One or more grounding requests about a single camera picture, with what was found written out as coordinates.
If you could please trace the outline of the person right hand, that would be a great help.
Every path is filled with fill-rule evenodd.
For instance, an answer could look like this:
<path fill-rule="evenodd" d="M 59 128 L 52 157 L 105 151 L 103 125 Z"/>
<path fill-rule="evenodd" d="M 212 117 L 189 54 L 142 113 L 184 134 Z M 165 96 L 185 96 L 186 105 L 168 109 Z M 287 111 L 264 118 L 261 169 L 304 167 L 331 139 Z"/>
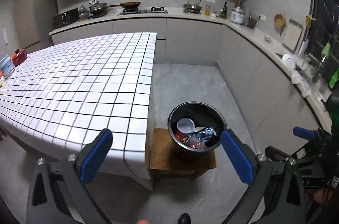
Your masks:
<path fill-rule="evenodd" d="M 311 189 L 306 192 L 306 200 L 324 206 L 328 203 L 332 195 L 333 190 L 331 188 Z"/>

